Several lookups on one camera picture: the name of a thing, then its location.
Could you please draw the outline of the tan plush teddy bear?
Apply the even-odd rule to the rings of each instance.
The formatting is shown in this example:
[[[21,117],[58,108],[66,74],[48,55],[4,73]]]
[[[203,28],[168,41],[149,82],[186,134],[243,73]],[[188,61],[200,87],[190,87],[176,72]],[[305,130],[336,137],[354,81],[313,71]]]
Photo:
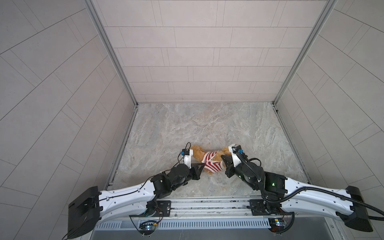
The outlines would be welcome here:
[[[199,162],[199,163],[202,163],[202,158],[203,158],[203,155],[204,153],[206,153],[207,151],[205,151],[201,146],[198,146],[198,145],[192,145],[191,146],[191,150],[193,150],[193,157]],[[228,148],[223,148],[222,150],[219,150],[219,151],[223,151],[225,152],[225,155],[231,155],[230,151]]]

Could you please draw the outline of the red white striped knit sweater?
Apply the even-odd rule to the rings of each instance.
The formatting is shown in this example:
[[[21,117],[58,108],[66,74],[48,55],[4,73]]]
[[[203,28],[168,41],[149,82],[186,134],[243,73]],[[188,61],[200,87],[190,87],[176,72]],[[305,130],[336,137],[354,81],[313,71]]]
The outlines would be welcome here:
[[[204,153],[202,158],[202,163],[205,164],[204,170],[208,174],[215,174],[224,170],[226,168],[226,165],[223,159],[221,158],[221,156],[224,154],[225,152],[223,151],[213,151]]]

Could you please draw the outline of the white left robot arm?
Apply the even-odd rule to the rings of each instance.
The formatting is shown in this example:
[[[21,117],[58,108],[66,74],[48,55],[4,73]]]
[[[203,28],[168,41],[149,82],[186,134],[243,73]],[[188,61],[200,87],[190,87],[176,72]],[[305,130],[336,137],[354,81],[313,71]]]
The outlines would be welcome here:
[[[100,191],[97,186],[88,188],[69,204],[67,238],[81,237],[113,218],[152,215],[158,199],[169,196],[190,180],[199,180],[204,167],[202,163],[178,164],[136,186],[112,191]]]

